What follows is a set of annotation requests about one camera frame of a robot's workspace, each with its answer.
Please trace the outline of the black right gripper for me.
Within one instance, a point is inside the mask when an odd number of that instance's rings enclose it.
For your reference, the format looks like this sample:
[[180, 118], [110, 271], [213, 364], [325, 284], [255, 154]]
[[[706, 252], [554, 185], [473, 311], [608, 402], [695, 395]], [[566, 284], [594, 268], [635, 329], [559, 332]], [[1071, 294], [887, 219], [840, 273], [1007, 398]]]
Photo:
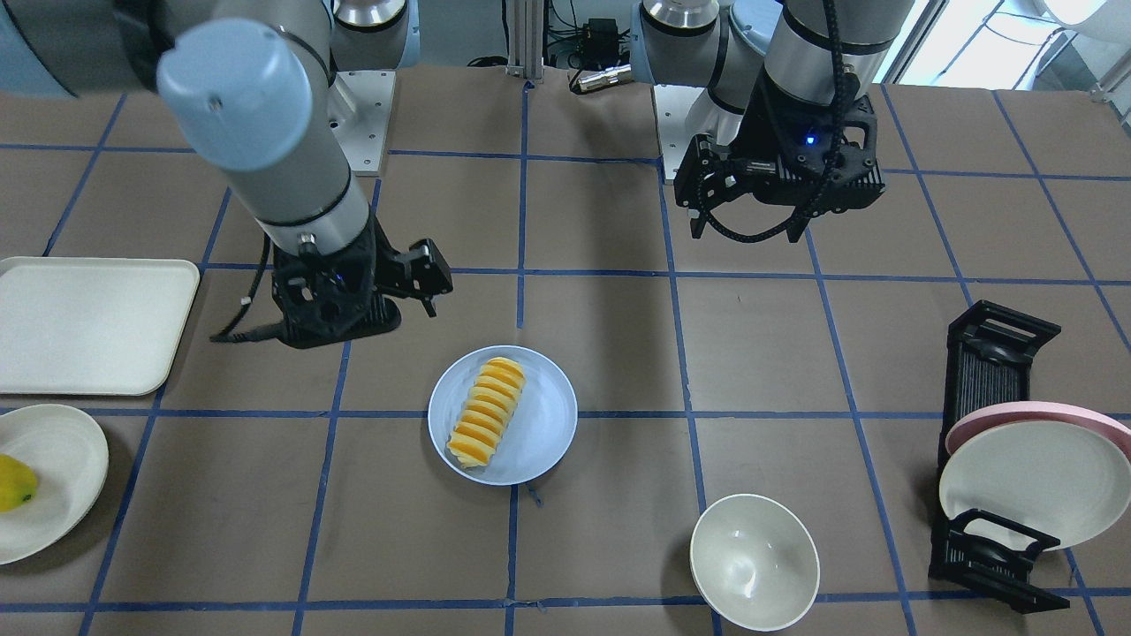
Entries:
[[271, 300], [282, 313], [276, 337], [293, 349], [398, 329], [402, 313], [395, 299], [417, 300], [435, 317], [435, 296], [454, 286], [435, 241], [424, 238], [400, 251], [375, 217], [335, 253], [322, 253], [308, 240], [295, 256], [271, 249]]

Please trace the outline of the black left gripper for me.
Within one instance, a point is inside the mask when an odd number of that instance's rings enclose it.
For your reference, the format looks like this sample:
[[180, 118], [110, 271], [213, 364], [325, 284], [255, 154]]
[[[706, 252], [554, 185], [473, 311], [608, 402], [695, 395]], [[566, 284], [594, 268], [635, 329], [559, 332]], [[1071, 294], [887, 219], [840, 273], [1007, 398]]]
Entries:
[[[796, 243], [809, 221], [864, 209], [884, 194], [877, 134], [877, 112], [867, 95], [809, 104], [763, 75], [734, 140], [718, 144], [696, 134], [689, 141], [673, 181], [676, 204], [689, 213], [696, 239], [713, 227], [739, 243], [780, 234]], [[715, 210], [743, 196], [789, 207], [791, 213], [763, 232], [739, 233], [724, 226]]]

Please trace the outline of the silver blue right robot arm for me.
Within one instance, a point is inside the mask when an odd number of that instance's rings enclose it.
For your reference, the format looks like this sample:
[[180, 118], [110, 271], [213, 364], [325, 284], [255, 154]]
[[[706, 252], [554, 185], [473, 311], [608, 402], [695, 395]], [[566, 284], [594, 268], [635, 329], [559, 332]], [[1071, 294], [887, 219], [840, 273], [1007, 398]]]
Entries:
[[216, 343], [312, 349], [395, 330], [452, 292], [435, 241], [391, 244], [330, 123], [344, 72], [413, 65], [415, 1], [5, 1], [3, 91], [149, 91], [262, 229], [280, 321]]

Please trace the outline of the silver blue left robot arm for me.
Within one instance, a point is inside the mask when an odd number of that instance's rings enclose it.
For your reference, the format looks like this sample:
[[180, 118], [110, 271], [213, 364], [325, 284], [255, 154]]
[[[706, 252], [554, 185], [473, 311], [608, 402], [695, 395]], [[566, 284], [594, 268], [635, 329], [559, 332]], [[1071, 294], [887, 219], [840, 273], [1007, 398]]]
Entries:
[[696, 239], [739, 243], [865, 209], [887, 184], [869, 85], [909, 1], [640, 1], [638, 83], [700, 91], [673, 177]]

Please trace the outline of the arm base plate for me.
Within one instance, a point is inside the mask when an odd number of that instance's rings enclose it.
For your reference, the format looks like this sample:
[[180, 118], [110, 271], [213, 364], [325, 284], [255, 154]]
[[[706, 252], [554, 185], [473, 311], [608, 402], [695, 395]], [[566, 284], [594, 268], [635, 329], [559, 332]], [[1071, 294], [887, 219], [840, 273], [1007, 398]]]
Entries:
[[722, 145], [728, 145], [739, 134], [742, 113], [724, 109], [707, 88], [655, 85], [653, 101], [666, 184], [673, 184], [696, 134], [707, 134]]
[[330, 129], [356, 177], [380, 177], [396, 80], [392, 70], [352, 70], [329, 89]]

